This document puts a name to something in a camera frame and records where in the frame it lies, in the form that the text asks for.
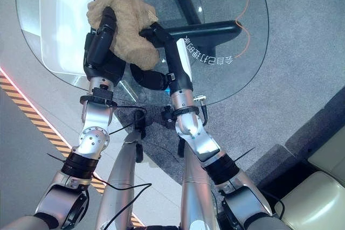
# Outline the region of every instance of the gray carpet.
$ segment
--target gray carpet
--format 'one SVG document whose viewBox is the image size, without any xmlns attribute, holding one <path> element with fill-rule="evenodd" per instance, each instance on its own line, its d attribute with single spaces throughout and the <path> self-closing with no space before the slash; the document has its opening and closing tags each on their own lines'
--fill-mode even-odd
<svg viewBox="0 0 345 230">
<path fill-rule="evenodd" d="M 261 69 L 239 93 L 209 106 L 206 126 L 232 158 L 255 147 L 238 165 L 256 183 L 268 180 L 270 173 L 284 171 L 301 158 L 300 150 L 315 134 L 322 133 L 320 127 L 303 125 L 345 82 L 343 0 L 267 0 L 267 5 L 270 39 Z M 327 119 L 336 114 L 336 110 L 328 109 L 315 123 L 340 125 L 339 120 Z M 151 107 L 149 115 L 154 122 L 147 128 L 144 150 L 181 182 L 183 160 L 177 158 L 177 162 L 172 156 L 177 157 L 176 133 L 161 125 L 160 108 Z M 296 134 L 306 139 L 292 140 Z"/>
</svg>

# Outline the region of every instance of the black wire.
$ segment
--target black wire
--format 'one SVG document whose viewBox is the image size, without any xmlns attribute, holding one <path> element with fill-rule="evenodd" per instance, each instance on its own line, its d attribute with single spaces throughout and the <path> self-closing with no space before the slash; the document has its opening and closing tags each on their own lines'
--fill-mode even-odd
<svg viewBox="0 0 345 230">
<path fill-rule="evenodd" d="M 278 201 L 279 203 L 281 203 L 281 207 L 282 207 L 282 210 L 281 210 L 281 214 L 280 214 L 280 217 L 279 219 L 281 220 L 282 219 L 282 216 L 284 215 L 284 212 L 285 212 L 285 205 L 284 203 L 281 201 L 281 199 L 279 199 L 277 196 L 275 195 L 272 195 L 270 193 L 268 193 L 267 191 L 264 191 L 264 190 L 260 190 L 263 194 L 266 194 L 267 196 L 270 196 L 271 198 L 275 199 L 276 201 Z"/>
<path fill-rule="evenodd" d="M 61 161 L 61 162 L 65 162 L 65 160 L 62 160 L 62 159 L 60 159 L 60 158 L 58 158 L 58 157 L 56 157 L 56 156 L 53 156 L 53 155 L 51 155 L 51 154 L 48 154 L 47 153 L 47 155 L 49 155 L 50 157 L 52 157 L 52 158 L 55 158 L 56 160 L 59 160 L 59 161 Z"/>
<path fill-rule="evenodd" d="M 106 225 L 106 227 L 103 228 L 103 230 L 106 230 L 106 229 L 112 224 L 112 222 L 113 222 L 123 211 L 125 211 L 131 204 L 133 204 L 133 203 L 136 201 L 136 199 L 144 192 L 144 190 L 146 190 L 148 187 L 150 187 L 150 186 L 152 185 L 152 183 L 147 183 L 147 184 L 148 184 L 148 185 L 147 185 L 145 188 L 143 188 L 143 189 L 138 193 L 138 195 L 135 196 L 134 199 L 132 199 L 132 201 L 131 201 L 130 203 L 128 203 L 126 206 L 124 206 L 115 216 L 113 216 L 113 218 L 111 218 L 111 220 L 110 220 L 109 223 Z"/>
<path fill-rule="evenodd" d="M 102 180 L 102 179 L 98 178 L 94 173 L 92 174 L 92 177 L 97 179 L 97 180 L 99 180 L 100 182 L 103 182 L 103 183 L 107 184 L 111 188 L 116 189 L 118 191 L 126 191 L 126 190 L 134 189 L 134 188 L 137 188 L 137 187 L 148 186 L 148 185 L 151 186 L 152 185 L 152 183 L 144 183 L 144 184 L 139 184 L 139 185 L 135 185 L 135 186 L 131 186 L 131 187 L 123 188 L 122 189 L 122 188 L 117 188 L 114 185 L 111 185 L 110 183 L 106 182 L 105 180 Z"/>
<path fill-rule="evenodd" d="M 139 119 L 136 119 L 136 120 L 132 121 L 130 124 L 122 127 L 121 129 L 118 129 L 116 131 L 113 131 L 113 132 L 109 133 L 109 135 L 114 134 L 116 132 L 119 132 L 119 131 L 121 131 L 123 129 L 126 129 L 129 126 L 132 126 L 135 122 L 142 120 L 147 115 L 147 110 L 144 107 L 141 107 L 141 106 L 114 106 L 114 107 L 116 107 L 116 108 L 136 108 L 136 109 L 142 109 L 142 110 L 144 110 L 144 115 L 141 116 Z"/>
<path fill-rule="evenodd" d="M 212 192 L 212 195 L 213 195 L 213 197 L 215 199 L 215 202 L 216 202 L 216 211 L 217 211 L 217 216 L 216 217 L 218 217 L 218 203 L 217 203 L 216 195 L 215 195 L 215 193 L 212 190 L 211 190 L 211 192 Z"/>
<path fill-rule="evenodd" d="M 160 146 L 160 145 L 156 145 L 156 144 L 154 144 L 154 143 L 150 143 L 150 142 L 147 142 L 146 144 L 154 145 L 155 147 L 158 147 L 158 148 L 161 148 L 161 149 L 165 150 L 166 152 L 168 152 L 169 154 L 171 154 L 171 156 L 176 160 L 176 162 L 179 163 L 179 161 L 178 161 L 177 158 L 174 156 L 174 154 L 173 154 L 172 152 L 170 152 L 168 149 L 166 149 L 166 148 L 164 148 L 164 147 L 162 147 L 162 146 Z"/>
<path fill-rule="evenodd" d="M 252 151 L 255 147 L 251 148 L 250 150 L 248 150 L 246 153 L 244 153 L 243 155 L 241 155 L 240 157 L 236 158 L 234 160 L 234 162 L 236 162 L 237 160 L 240 160 L 242 157 L 244 157 L 246 154 L 248 154 L 250 151 Z"/>
</svg>

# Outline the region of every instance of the cable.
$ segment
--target cable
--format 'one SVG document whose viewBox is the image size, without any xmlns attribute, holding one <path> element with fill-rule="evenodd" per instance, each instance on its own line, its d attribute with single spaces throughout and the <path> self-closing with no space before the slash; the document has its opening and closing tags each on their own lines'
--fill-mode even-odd
<svg viewBox="0 0 345 230">
<path fill-rule="evenodd" d="M 139 184 L 139 185 L 135 185 L 135 186 L 131 186 L 131 187 L 123 188 L 122 189 L 122 188 L 117 188 L 114 185 L 111 185 L 110 183 L 106 182 L 105 180 L 102 180 L 102 179 L 98 178 L 94 173 L 92 174 L 92 177 L 95 178 L 96 180 L 99 180 L 102 183 L 105 183 L 109 187 L 111 187 L 113 189 L 116 189 L 118 191 L 126 191 L 126 190 L 134 189 L 134 188 L 137 188 L 137 187 L 148 186 L 148 185 L 151 186 L 152 185 L 152 183 L 143 183 L 143 184 Z"/>
<path fill-rule="evenodd" d="M 143 188 L 143 189 L 135 196 L 134 199 L 131 200 L 130 203 L 128 203 L 126 206 L 124 206 L 120 211 L 118 211 L 118 213 L 117 213 L 115 216 L 113 216 L 113 218 L 111 218 L 111 220 L 110 220 L 109 223 L 105 226 L 105 228 L 103 228 L 103 230 L 106 230 L 106 229 L 112 224 L 112 222 L 113 222 L 123 211 L 125 211 L 130 205 L 132 205 L 132 204 L 137 200 L 137 198 L 144 192 L 144 190 L 146 190 L 148 187 L 152 186 L 152 183 L 144 183 L 144 184 L 135 185 L 135 186 L 132 186 L 132 187 L 120 189 L 120 188 L 116 188 L 115 186 L 111 185 L 110 183 L 106 182 L 105 180 L 102 180 L 102 179 L 96 177 L 95 174 L 92 174 L 92 176 L 93 176 L 93 178 L 99 180 L 100 182 L 105 183 L 105 184 L 107 184 L 108 186 L 110 186 L 111 188 L 116 189 L 116 190 L 119 190 L 119 191 L 125 191 L 125 190 L 134 189 L 134 188 L 141 187 L 141 186 L 146 186 L 145 188 Z"/>
<path fill-rule="evenodd" d="M 216 211 L 217 211 L 217 216 L 216 217 L 218 217 L 218 203 L 217 203 L 216 195 L 215 195 L 215 193 L 212 190 L 211 190 L 211 192 L 212 192 L 212 195 L 213 195 L 213 197 L 215 199 L 215 202 L 216 202 Z"/>
<path fill-rule="evenodd" d="M 52 157 L 52 158 L 55 158 L 56 160 L 59 160 L 59 161 L 61 161 L 61 162 L 65 162 L 65 160 L 62 160 L 62 159 L 60 159 L 60 158 L 58 158 L 58 157 L 56 157 L 56 156 L 53 156 L 53 155 L 51 155 L 51 154 L 48 154 L 47 153 L 47 155 L 49 155 L 50 157 Z"/>
<path fill-rule="evenodd" d="M 271 198 L 275 199 L 276 201 L 278 201 L 279 203 L 281 203 L 281 214 L 280 214 L 280 217 L 279 219 L 281 220 L 282 219 L 282 216 L 284 215 L 284 212 L 285 212 L 285 205 L 284 203 L 281 201 L 281 199 L 279 199 L 278 197 L 276 197 L 275 195 L 272 195 L 270 193 L 268 193 L 267 191 L 264 191 L 264 190 L 260 190 L 263 194 L 266 194 L 267 196 L 270 196 Z"/>
<path fill-rule="evenodd" d="M 248 150 L 246 153 L 244 153 L 243 155 L 241 155 L 240 157 L 236 158 L 234 160 L 234 162 L 236 162 L 237 160 L 240 160 L 242 157 L 244 157 L 246 154 L 248 154 L 250 151 L 252 151 L 255 147 L 251 148 L 250 150 Z"/>
<path fill-rule="evenodd" d="M 235 23 L 236 23 L 239 27 L 241 27 L 241 28 L 246 32 L 246 34 L 247 34 L 247 44 L 246 44 L 245 48 L 241 51 L 241 53 L 238 54 L 238 55 L 236 55 L 235 58 L 238 58 L 238 57 L 241 56 L 243 53 L 245 53 L 245 52 L 247 51 L 247 49 L 248 49 L 248 47 L 249 47 L 249 43 L 250 43 L 250 34 L 249 34 L 247 28 L 244 27 L 244 26 L 242 26 L 242 25 L 238 22 L 238 19 L 241 18 L 241 17 L 244 15 L 244 13 L 247 11 L 248 5 L 249 5 L 249 0 L 246 0 L 246 5 L 245 5 L 245 7 L 244 7 L 242 13 L 240 13 L 239 16 L 236 17 L 236 19 L 235 19 Z"/>
<path fill-rule="evenodd" d="M 139 119 L 136 119 L 136 120 L 132 121 L 130 124 L 122 127 L 121 129 L 118 129 L 116 131 L 113 131 L 113 132 L 109 133 L 109 135 L 114 134 L 116 132 L 119 132 L 119 131 L 121 131 L 123 129 L 126 129 L 129 126 L 132 126 L 135 122 L 142 120 L 147 115 L 147 110 L 144 107 L 141 107 L 141 106 L 114 106 L 114 107 L 116 107 L 116 108 L 136 108 L 136 109 L 142 109 L 142 110 L 144 110 L 144 115 L 141 116 Z"/>
<path fill-rule="evenodd" d="M 158 148 L 161 148 L 163 150 L 165 150 L 166 152 L 168 152 L 169 154 L 171 154 L 171 156 L 176 160 L 176 162 L 179 163 L 179 161 L 177 160 L 177 158 L 174 156 L 174 154 L 172 152 L 170 152 L 168 149 L 164 148 L 164 147 L 161 147 L 160 145 L 156 145 L 156 144 L 153 144 L 153 143 L 150 143 L 150 142 L 147 142 L 146 144 L 149 144 L 149 145 L 154 145 Z"/>
</svg>

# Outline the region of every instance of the glass table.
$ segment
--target glass table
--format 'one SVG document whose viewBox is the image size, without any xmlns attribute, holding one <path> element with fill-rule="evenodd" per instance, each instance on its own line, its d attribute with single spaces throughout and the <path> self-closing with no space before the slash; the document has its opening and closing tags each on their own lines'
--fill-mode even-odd
<svg viewBox="0 0 345 230">
<path fill-rule="evenodd" d="M 54 71 L 42 55 L 41 37 L 43 30 L 48 25 L 42 21 L 42 0 L 16 0 L 17 12 L 23 35 L 39 62 L 51 71 L 52 74 L 72 86 L 82 89 L 88 88 L 88 81 L 82 74 L 71 74 Z M 265 0 L 144 0 L 156 9 L 159 23 L 164 28 L 174 31 L 175 28 L 193 26 L 202 28 L 210 23 L 224 22 L 222 40 L 210 46 L 210 37 L 196 42 L 189 31 L 180 30 L 180 37 L 185 43 L 190 58 L 193 86 L 195 95 L 206 95 L 206 103 L 213 104 L 228 98 L 243 89 L 258 72 L 267 48 L 268 41 L 268 12 Z M 51 0 L 58 13 L 64 13 L 72 7 L 59 5 L 57 0 Z M 85 0 L 72 0 L 74 8 L 78 5 L 85 6 Z M 74 30 L 80 24 L 88 26 L 86 14 L 72 21 L 69 28 L 59 31 L 64 37 L 65 32 Z M 51 19 L 51 24 L 58 23 L 58 19 Z M 231 22 L 240 27 L 236 37 L 226 34 L 227 23 Z M 84 46 L 78 46 L 78 53 L 83 54 Z M 154 68 L 156 71 L 167 73 L 164 49 L 158 48 L 160 61 Z M 168 90 L 154 91 L 138 85 L 131 73 L 129 66 L 115 89 L 116 99 L 165 106 L 170 103 Z"/>
</svg>

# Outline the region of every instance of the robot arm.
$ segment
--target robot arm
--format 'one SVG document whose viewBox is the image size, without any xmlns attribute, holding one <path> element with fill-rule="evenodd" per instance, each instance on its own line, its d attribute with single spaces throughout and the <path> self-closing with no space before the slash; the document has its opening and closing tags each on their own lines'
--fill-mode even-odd
<svg viewBox="0 0 345 230">
<path fill-rule="evenodd" d="M 174 40 L 157 23 L 151 27 L 156 37 L 164 43 L 176 131 L 189 144 L 201 167 L 225 196 L 224 201 L 231 214 L 243 229 L 289 229 L 282 221 L 271 217 L 272 211 L 262 193 L 205 131 L 194 104 L 192 73 L 184 40 Z"/>
<path fill-rule="evenodd" d="M 116 106 L 112 100 L 114 86 L 121 80 L 126 65 L 109 50 L 115 22 L 114 11 L 105 8 L 99 29 L 92 29 L 86 37 L 84 71 L 90 84 L 88 94 L 80 98 L 84 126 L 79 144 L 72 148 L 62 169 L 57 171 L 35 214 L 3 229 L 72 229 L 85 215 L 87 189 L 101 152 L 109 143 L 108 125 Z"/>
</svg>

